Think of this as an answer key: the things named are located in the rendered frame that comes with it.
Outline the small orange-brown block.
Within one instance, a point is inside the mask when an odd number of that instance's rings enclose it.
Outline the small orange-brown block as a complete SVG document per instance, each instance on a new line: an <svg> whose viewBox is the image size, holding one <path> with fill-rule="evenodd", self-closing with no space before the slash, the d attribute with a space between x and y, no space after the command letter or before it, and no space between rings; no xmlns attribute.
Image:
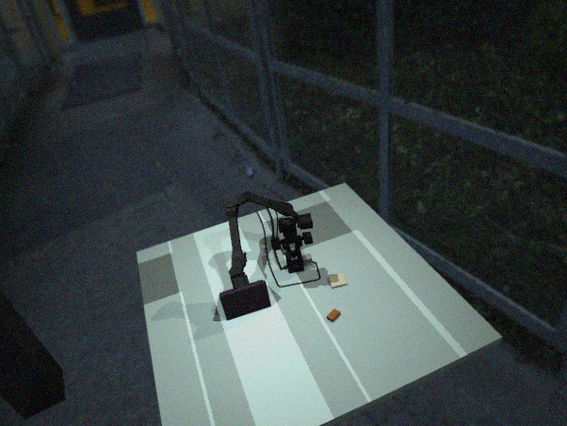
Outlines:
<svg viewBox="0 0 567 426"><path fill-rule="evenodd" d="M333 311L327 316L327 319L334 322L340 314L341 312L334 308Z"/></svg>

